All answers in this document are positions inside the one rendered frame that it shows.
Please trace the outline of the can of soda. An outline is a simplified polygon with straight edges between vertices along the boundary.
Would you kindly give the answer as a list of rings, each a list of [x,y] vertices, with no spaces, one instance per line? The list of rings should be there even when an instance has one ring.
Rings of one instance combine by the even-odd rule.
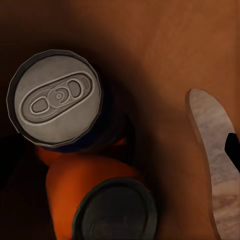
[[[126,116],[98,65],[70,50],[33,55],[9,82],[8,118],[17,133],[46,151],[94,152],[121,137]]]
[[[44,162],[43,162],[44,163]],[[133,164],[95,151],[61,153],[45,192],[57,240],[153,240],[158,212]]]
[[[122,163],[126,162],[127,165],[132,167],[130,164],[133,164],[134,158],[134,137],[135,128],[128,120],[126,120],[124,131],[119,140],[109,148],[95,150],[95,152],[111,160],[114,159]],[[34,152],[36,158],[48,166],[58,157],[58,155],[60,155],[60,152],[45,150],[37,144],[34,145]]]

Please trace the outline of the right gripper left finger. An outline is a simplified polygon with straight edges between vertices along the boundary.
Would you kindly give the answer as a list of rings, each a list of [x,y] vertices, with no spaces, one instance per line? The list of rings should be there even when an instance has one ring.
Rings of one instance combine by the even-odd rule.
[[[18,132],[0,138],[0,192],[25,153],[23,138]]]

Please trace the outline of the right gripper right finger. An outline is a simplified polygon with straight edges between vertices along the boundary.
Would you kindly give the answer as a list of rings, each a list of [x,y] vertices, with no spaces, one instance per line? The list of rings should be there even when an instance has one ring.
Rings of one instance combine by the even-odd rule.
[[[240,172],[240,143],[236,133],[228,134],[224,150]]]

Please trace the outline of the trash can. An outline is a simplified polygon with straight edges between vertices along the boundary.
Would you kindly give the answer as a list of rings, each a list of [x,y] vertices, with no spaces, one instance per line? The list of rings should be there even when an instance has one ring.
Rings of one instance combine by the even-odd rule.
[[[134,127],[134,168],[158,212],[153,240],[221,240],[190,91],[213,96],[240,143],[240,0],[0,0],[0,138],[17,134],[7,92],[50,49],[99,66]],[[25,153],[0,192],[0,240],[57,240],[48,166]]]

